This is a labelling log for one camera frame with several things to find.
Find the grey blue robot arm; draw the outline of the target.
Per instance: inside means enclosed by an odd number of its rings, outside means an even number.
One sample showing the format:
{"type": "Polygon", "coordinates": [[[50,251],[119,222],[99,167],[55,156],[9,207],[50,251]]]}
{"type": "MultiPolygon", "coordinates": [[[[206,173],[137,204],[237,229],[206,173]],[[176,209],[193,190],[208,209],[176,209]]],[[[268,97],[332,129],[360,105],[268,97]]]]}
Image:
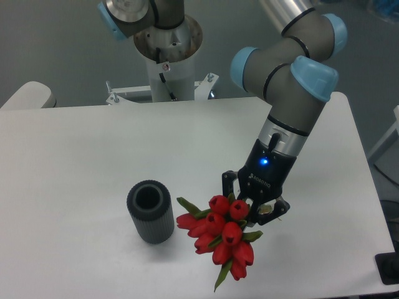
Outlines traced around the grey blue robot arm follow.
{"type": "MultiPolygon", "coordinates": [[[[251,200],[248,226],[267,224],[289,210],[282,186],[339,78],[324,62],[347,43],[343,20],[319,14],[310,1],[264,1],[263,6],[282,39],[266,50],[241,49],[230,76],[271,111],[244,166],[224,173],[222,183],[224,195],[237,181],[238,198],[251,200]]],[[[154,102],[194,99],[199,90],[189,61],[203,33],[183,1],[101,1],[98,9],[114,38],[133,38],[146,58],[154,102]]]]}

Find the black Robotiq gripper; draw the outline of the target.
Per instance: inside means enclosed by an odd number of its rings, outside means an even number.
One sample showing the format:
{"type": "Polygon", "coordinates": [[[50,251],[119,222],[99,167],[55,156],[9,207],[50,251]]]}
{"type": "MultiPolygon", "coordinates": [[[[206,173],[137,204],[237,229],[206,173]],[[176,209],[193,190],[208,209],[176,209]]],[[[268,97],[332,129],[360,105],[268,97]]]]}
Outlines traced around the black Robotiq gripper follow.
{"type": "Polygon", "coordinates": [[[284,215],[290,205],[282,196],[282,186],[291,171],[295,156],[269,151],[259,140],[256,140],[244,166],[237,171],[226,171],[222,174],[222,192],[224,197],[234,193],[234,182],[239,181],[242,197],[253,200],[248,215],[248,226],[264,225],[284,215]],[[275,199],[269,212],[262,212],[267,204],[275,199]]]}

